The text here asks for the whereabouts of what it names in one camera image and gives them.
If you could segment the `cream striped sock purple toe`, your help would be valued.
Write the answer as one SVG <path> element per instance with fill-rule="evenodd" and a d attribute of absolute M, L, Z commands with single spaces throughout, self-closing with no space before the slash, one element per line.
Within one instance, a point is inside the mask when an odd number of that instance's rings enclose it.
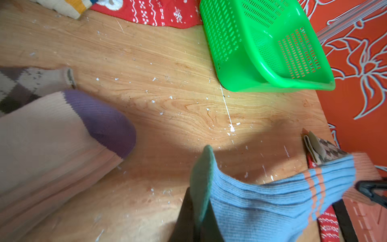
<path fill-rule="evenodd" d="M 1 118 L 1 241 L 14 242 L 133 150 L 136 129 L 78 90 L 42 97 Z"/>

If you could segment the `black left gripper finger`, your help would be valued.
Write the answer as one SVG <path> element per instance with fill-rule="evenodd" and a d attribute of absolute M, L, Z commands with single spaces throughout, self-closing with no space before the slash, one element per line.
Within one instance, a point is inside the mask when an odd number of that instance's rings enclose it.
<path fill-rule="evenodd" d="M 194 221 L 190 187 L 187 188 L 182 207 L 169 242 L 223 242 L 211 203 L 199 227 Z"/>

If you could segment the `blue striped sock orange cuff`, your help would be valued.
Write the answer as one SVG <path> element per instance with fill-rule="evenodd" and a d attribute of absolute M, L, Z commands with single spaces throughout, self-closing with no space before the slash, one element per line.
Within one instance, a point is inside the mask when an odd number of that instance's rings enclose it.
<path fill-rule="evenodd" d="M 356 183 L 380 178 L 365 153 L 352 153 L 282 180 L 246 184 L 224 174 L 206 146 L 190 176 L 195 227 L 203 228 L 209 213 L 214 240 L 294 242 L 344 196 L 361 200 Z"/>

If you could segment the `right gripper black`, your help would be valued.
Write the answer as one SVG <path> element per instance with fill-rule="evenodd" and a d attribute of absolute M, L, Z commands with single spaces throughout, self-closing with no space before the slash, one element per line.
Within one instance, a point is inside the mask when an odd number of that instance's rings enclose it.
<path fill-rule="evenodd" d="M 387 181 L 362 180 L 356 183 L 356 189 L 370 201 L 387 208 Z"/>

